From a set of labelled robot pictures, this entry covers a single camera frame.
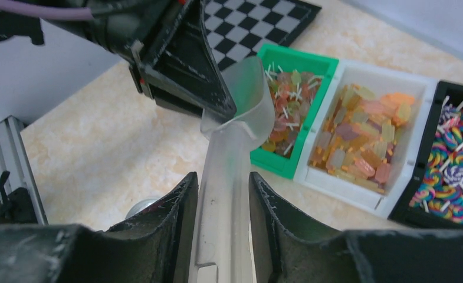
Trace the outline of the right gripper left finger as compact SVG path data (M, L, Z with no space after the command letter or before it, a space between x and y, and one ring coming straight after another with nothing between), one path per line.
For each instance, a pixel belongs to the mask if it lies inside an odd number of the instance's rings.
M188 282L198 176L106 231L0 225L0 282Z

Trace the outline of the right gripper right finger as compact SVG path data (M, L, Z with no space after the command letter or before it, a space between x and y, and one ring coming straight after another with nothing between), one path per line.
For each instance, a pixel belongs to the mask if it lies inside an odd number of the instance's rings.
M463 230L331 228L249 176L258 282L463 282Z

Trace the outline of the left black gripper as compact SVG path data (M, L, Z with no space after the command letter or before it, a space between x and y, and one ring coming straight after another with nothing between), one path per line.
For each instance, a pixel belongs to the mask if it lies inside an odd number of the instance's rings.
M219 122L237 107L208 43L206 1L55 1L91 18L50 23L130 64L137 89L157 106L183 114L212 114Z

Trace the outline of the clear plastic scoop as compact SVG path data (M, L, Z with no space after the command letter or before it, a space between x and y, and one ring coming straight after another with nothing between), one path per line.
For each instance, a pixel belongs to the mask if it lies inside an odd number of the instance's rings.
M199 188L189 282L251 282L248 176L250 154L272 132L274 106L260 58L248 57L222 74L237 107L222 122L204 111L209 140Z

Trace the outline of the green candy bin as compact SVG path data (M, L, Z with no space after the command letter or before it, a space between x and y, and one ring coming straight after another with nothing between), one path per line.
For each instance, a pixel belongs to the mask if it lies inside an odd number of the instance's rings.
M339 60L267 44L259 51L274 105L274 127L252 164L292 179L305 139Z

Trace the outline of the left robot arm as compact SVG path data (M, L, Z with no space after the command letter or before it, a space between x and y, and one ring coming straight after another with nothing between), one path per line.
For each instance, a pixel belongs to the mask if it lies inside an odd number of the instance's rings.
M0 42L44 44L41 21L129 64L140 94L180 113L227 121L237 107L214 59L205 1L0 1Z

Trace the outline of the white bin orange candies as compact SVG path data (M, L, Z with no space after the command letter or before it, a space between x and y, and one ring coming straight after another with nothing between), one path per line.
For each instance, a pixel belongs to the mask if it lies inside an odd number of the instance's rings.
M294 180L388 218L417 164L438 80L341 60Z

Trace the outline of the black grey chessboard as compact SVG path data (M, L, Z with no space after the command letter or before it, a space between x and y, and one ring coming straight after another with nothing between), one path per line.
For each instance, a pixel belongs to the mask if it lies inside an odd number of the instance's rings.
M204 23L218 68L256 55L264 44L290 46L321 10L295 0L208 1Z

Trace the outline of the black candy bin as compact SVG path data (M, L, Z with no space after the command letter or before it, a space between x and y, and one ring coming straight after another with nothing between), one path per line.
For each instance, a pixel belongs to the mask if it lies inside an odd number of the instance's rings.
M411 180L389 219L416 228L463 229L463 85L440 81Z

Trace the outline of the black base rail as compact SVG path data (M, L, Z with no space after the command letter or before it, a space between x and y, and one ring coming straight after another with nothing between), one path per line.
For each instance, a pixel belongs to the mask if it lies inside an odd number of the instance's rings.
M0 224L38 224L28 189L5 191L9 175L9 171L3 171L0 177Z

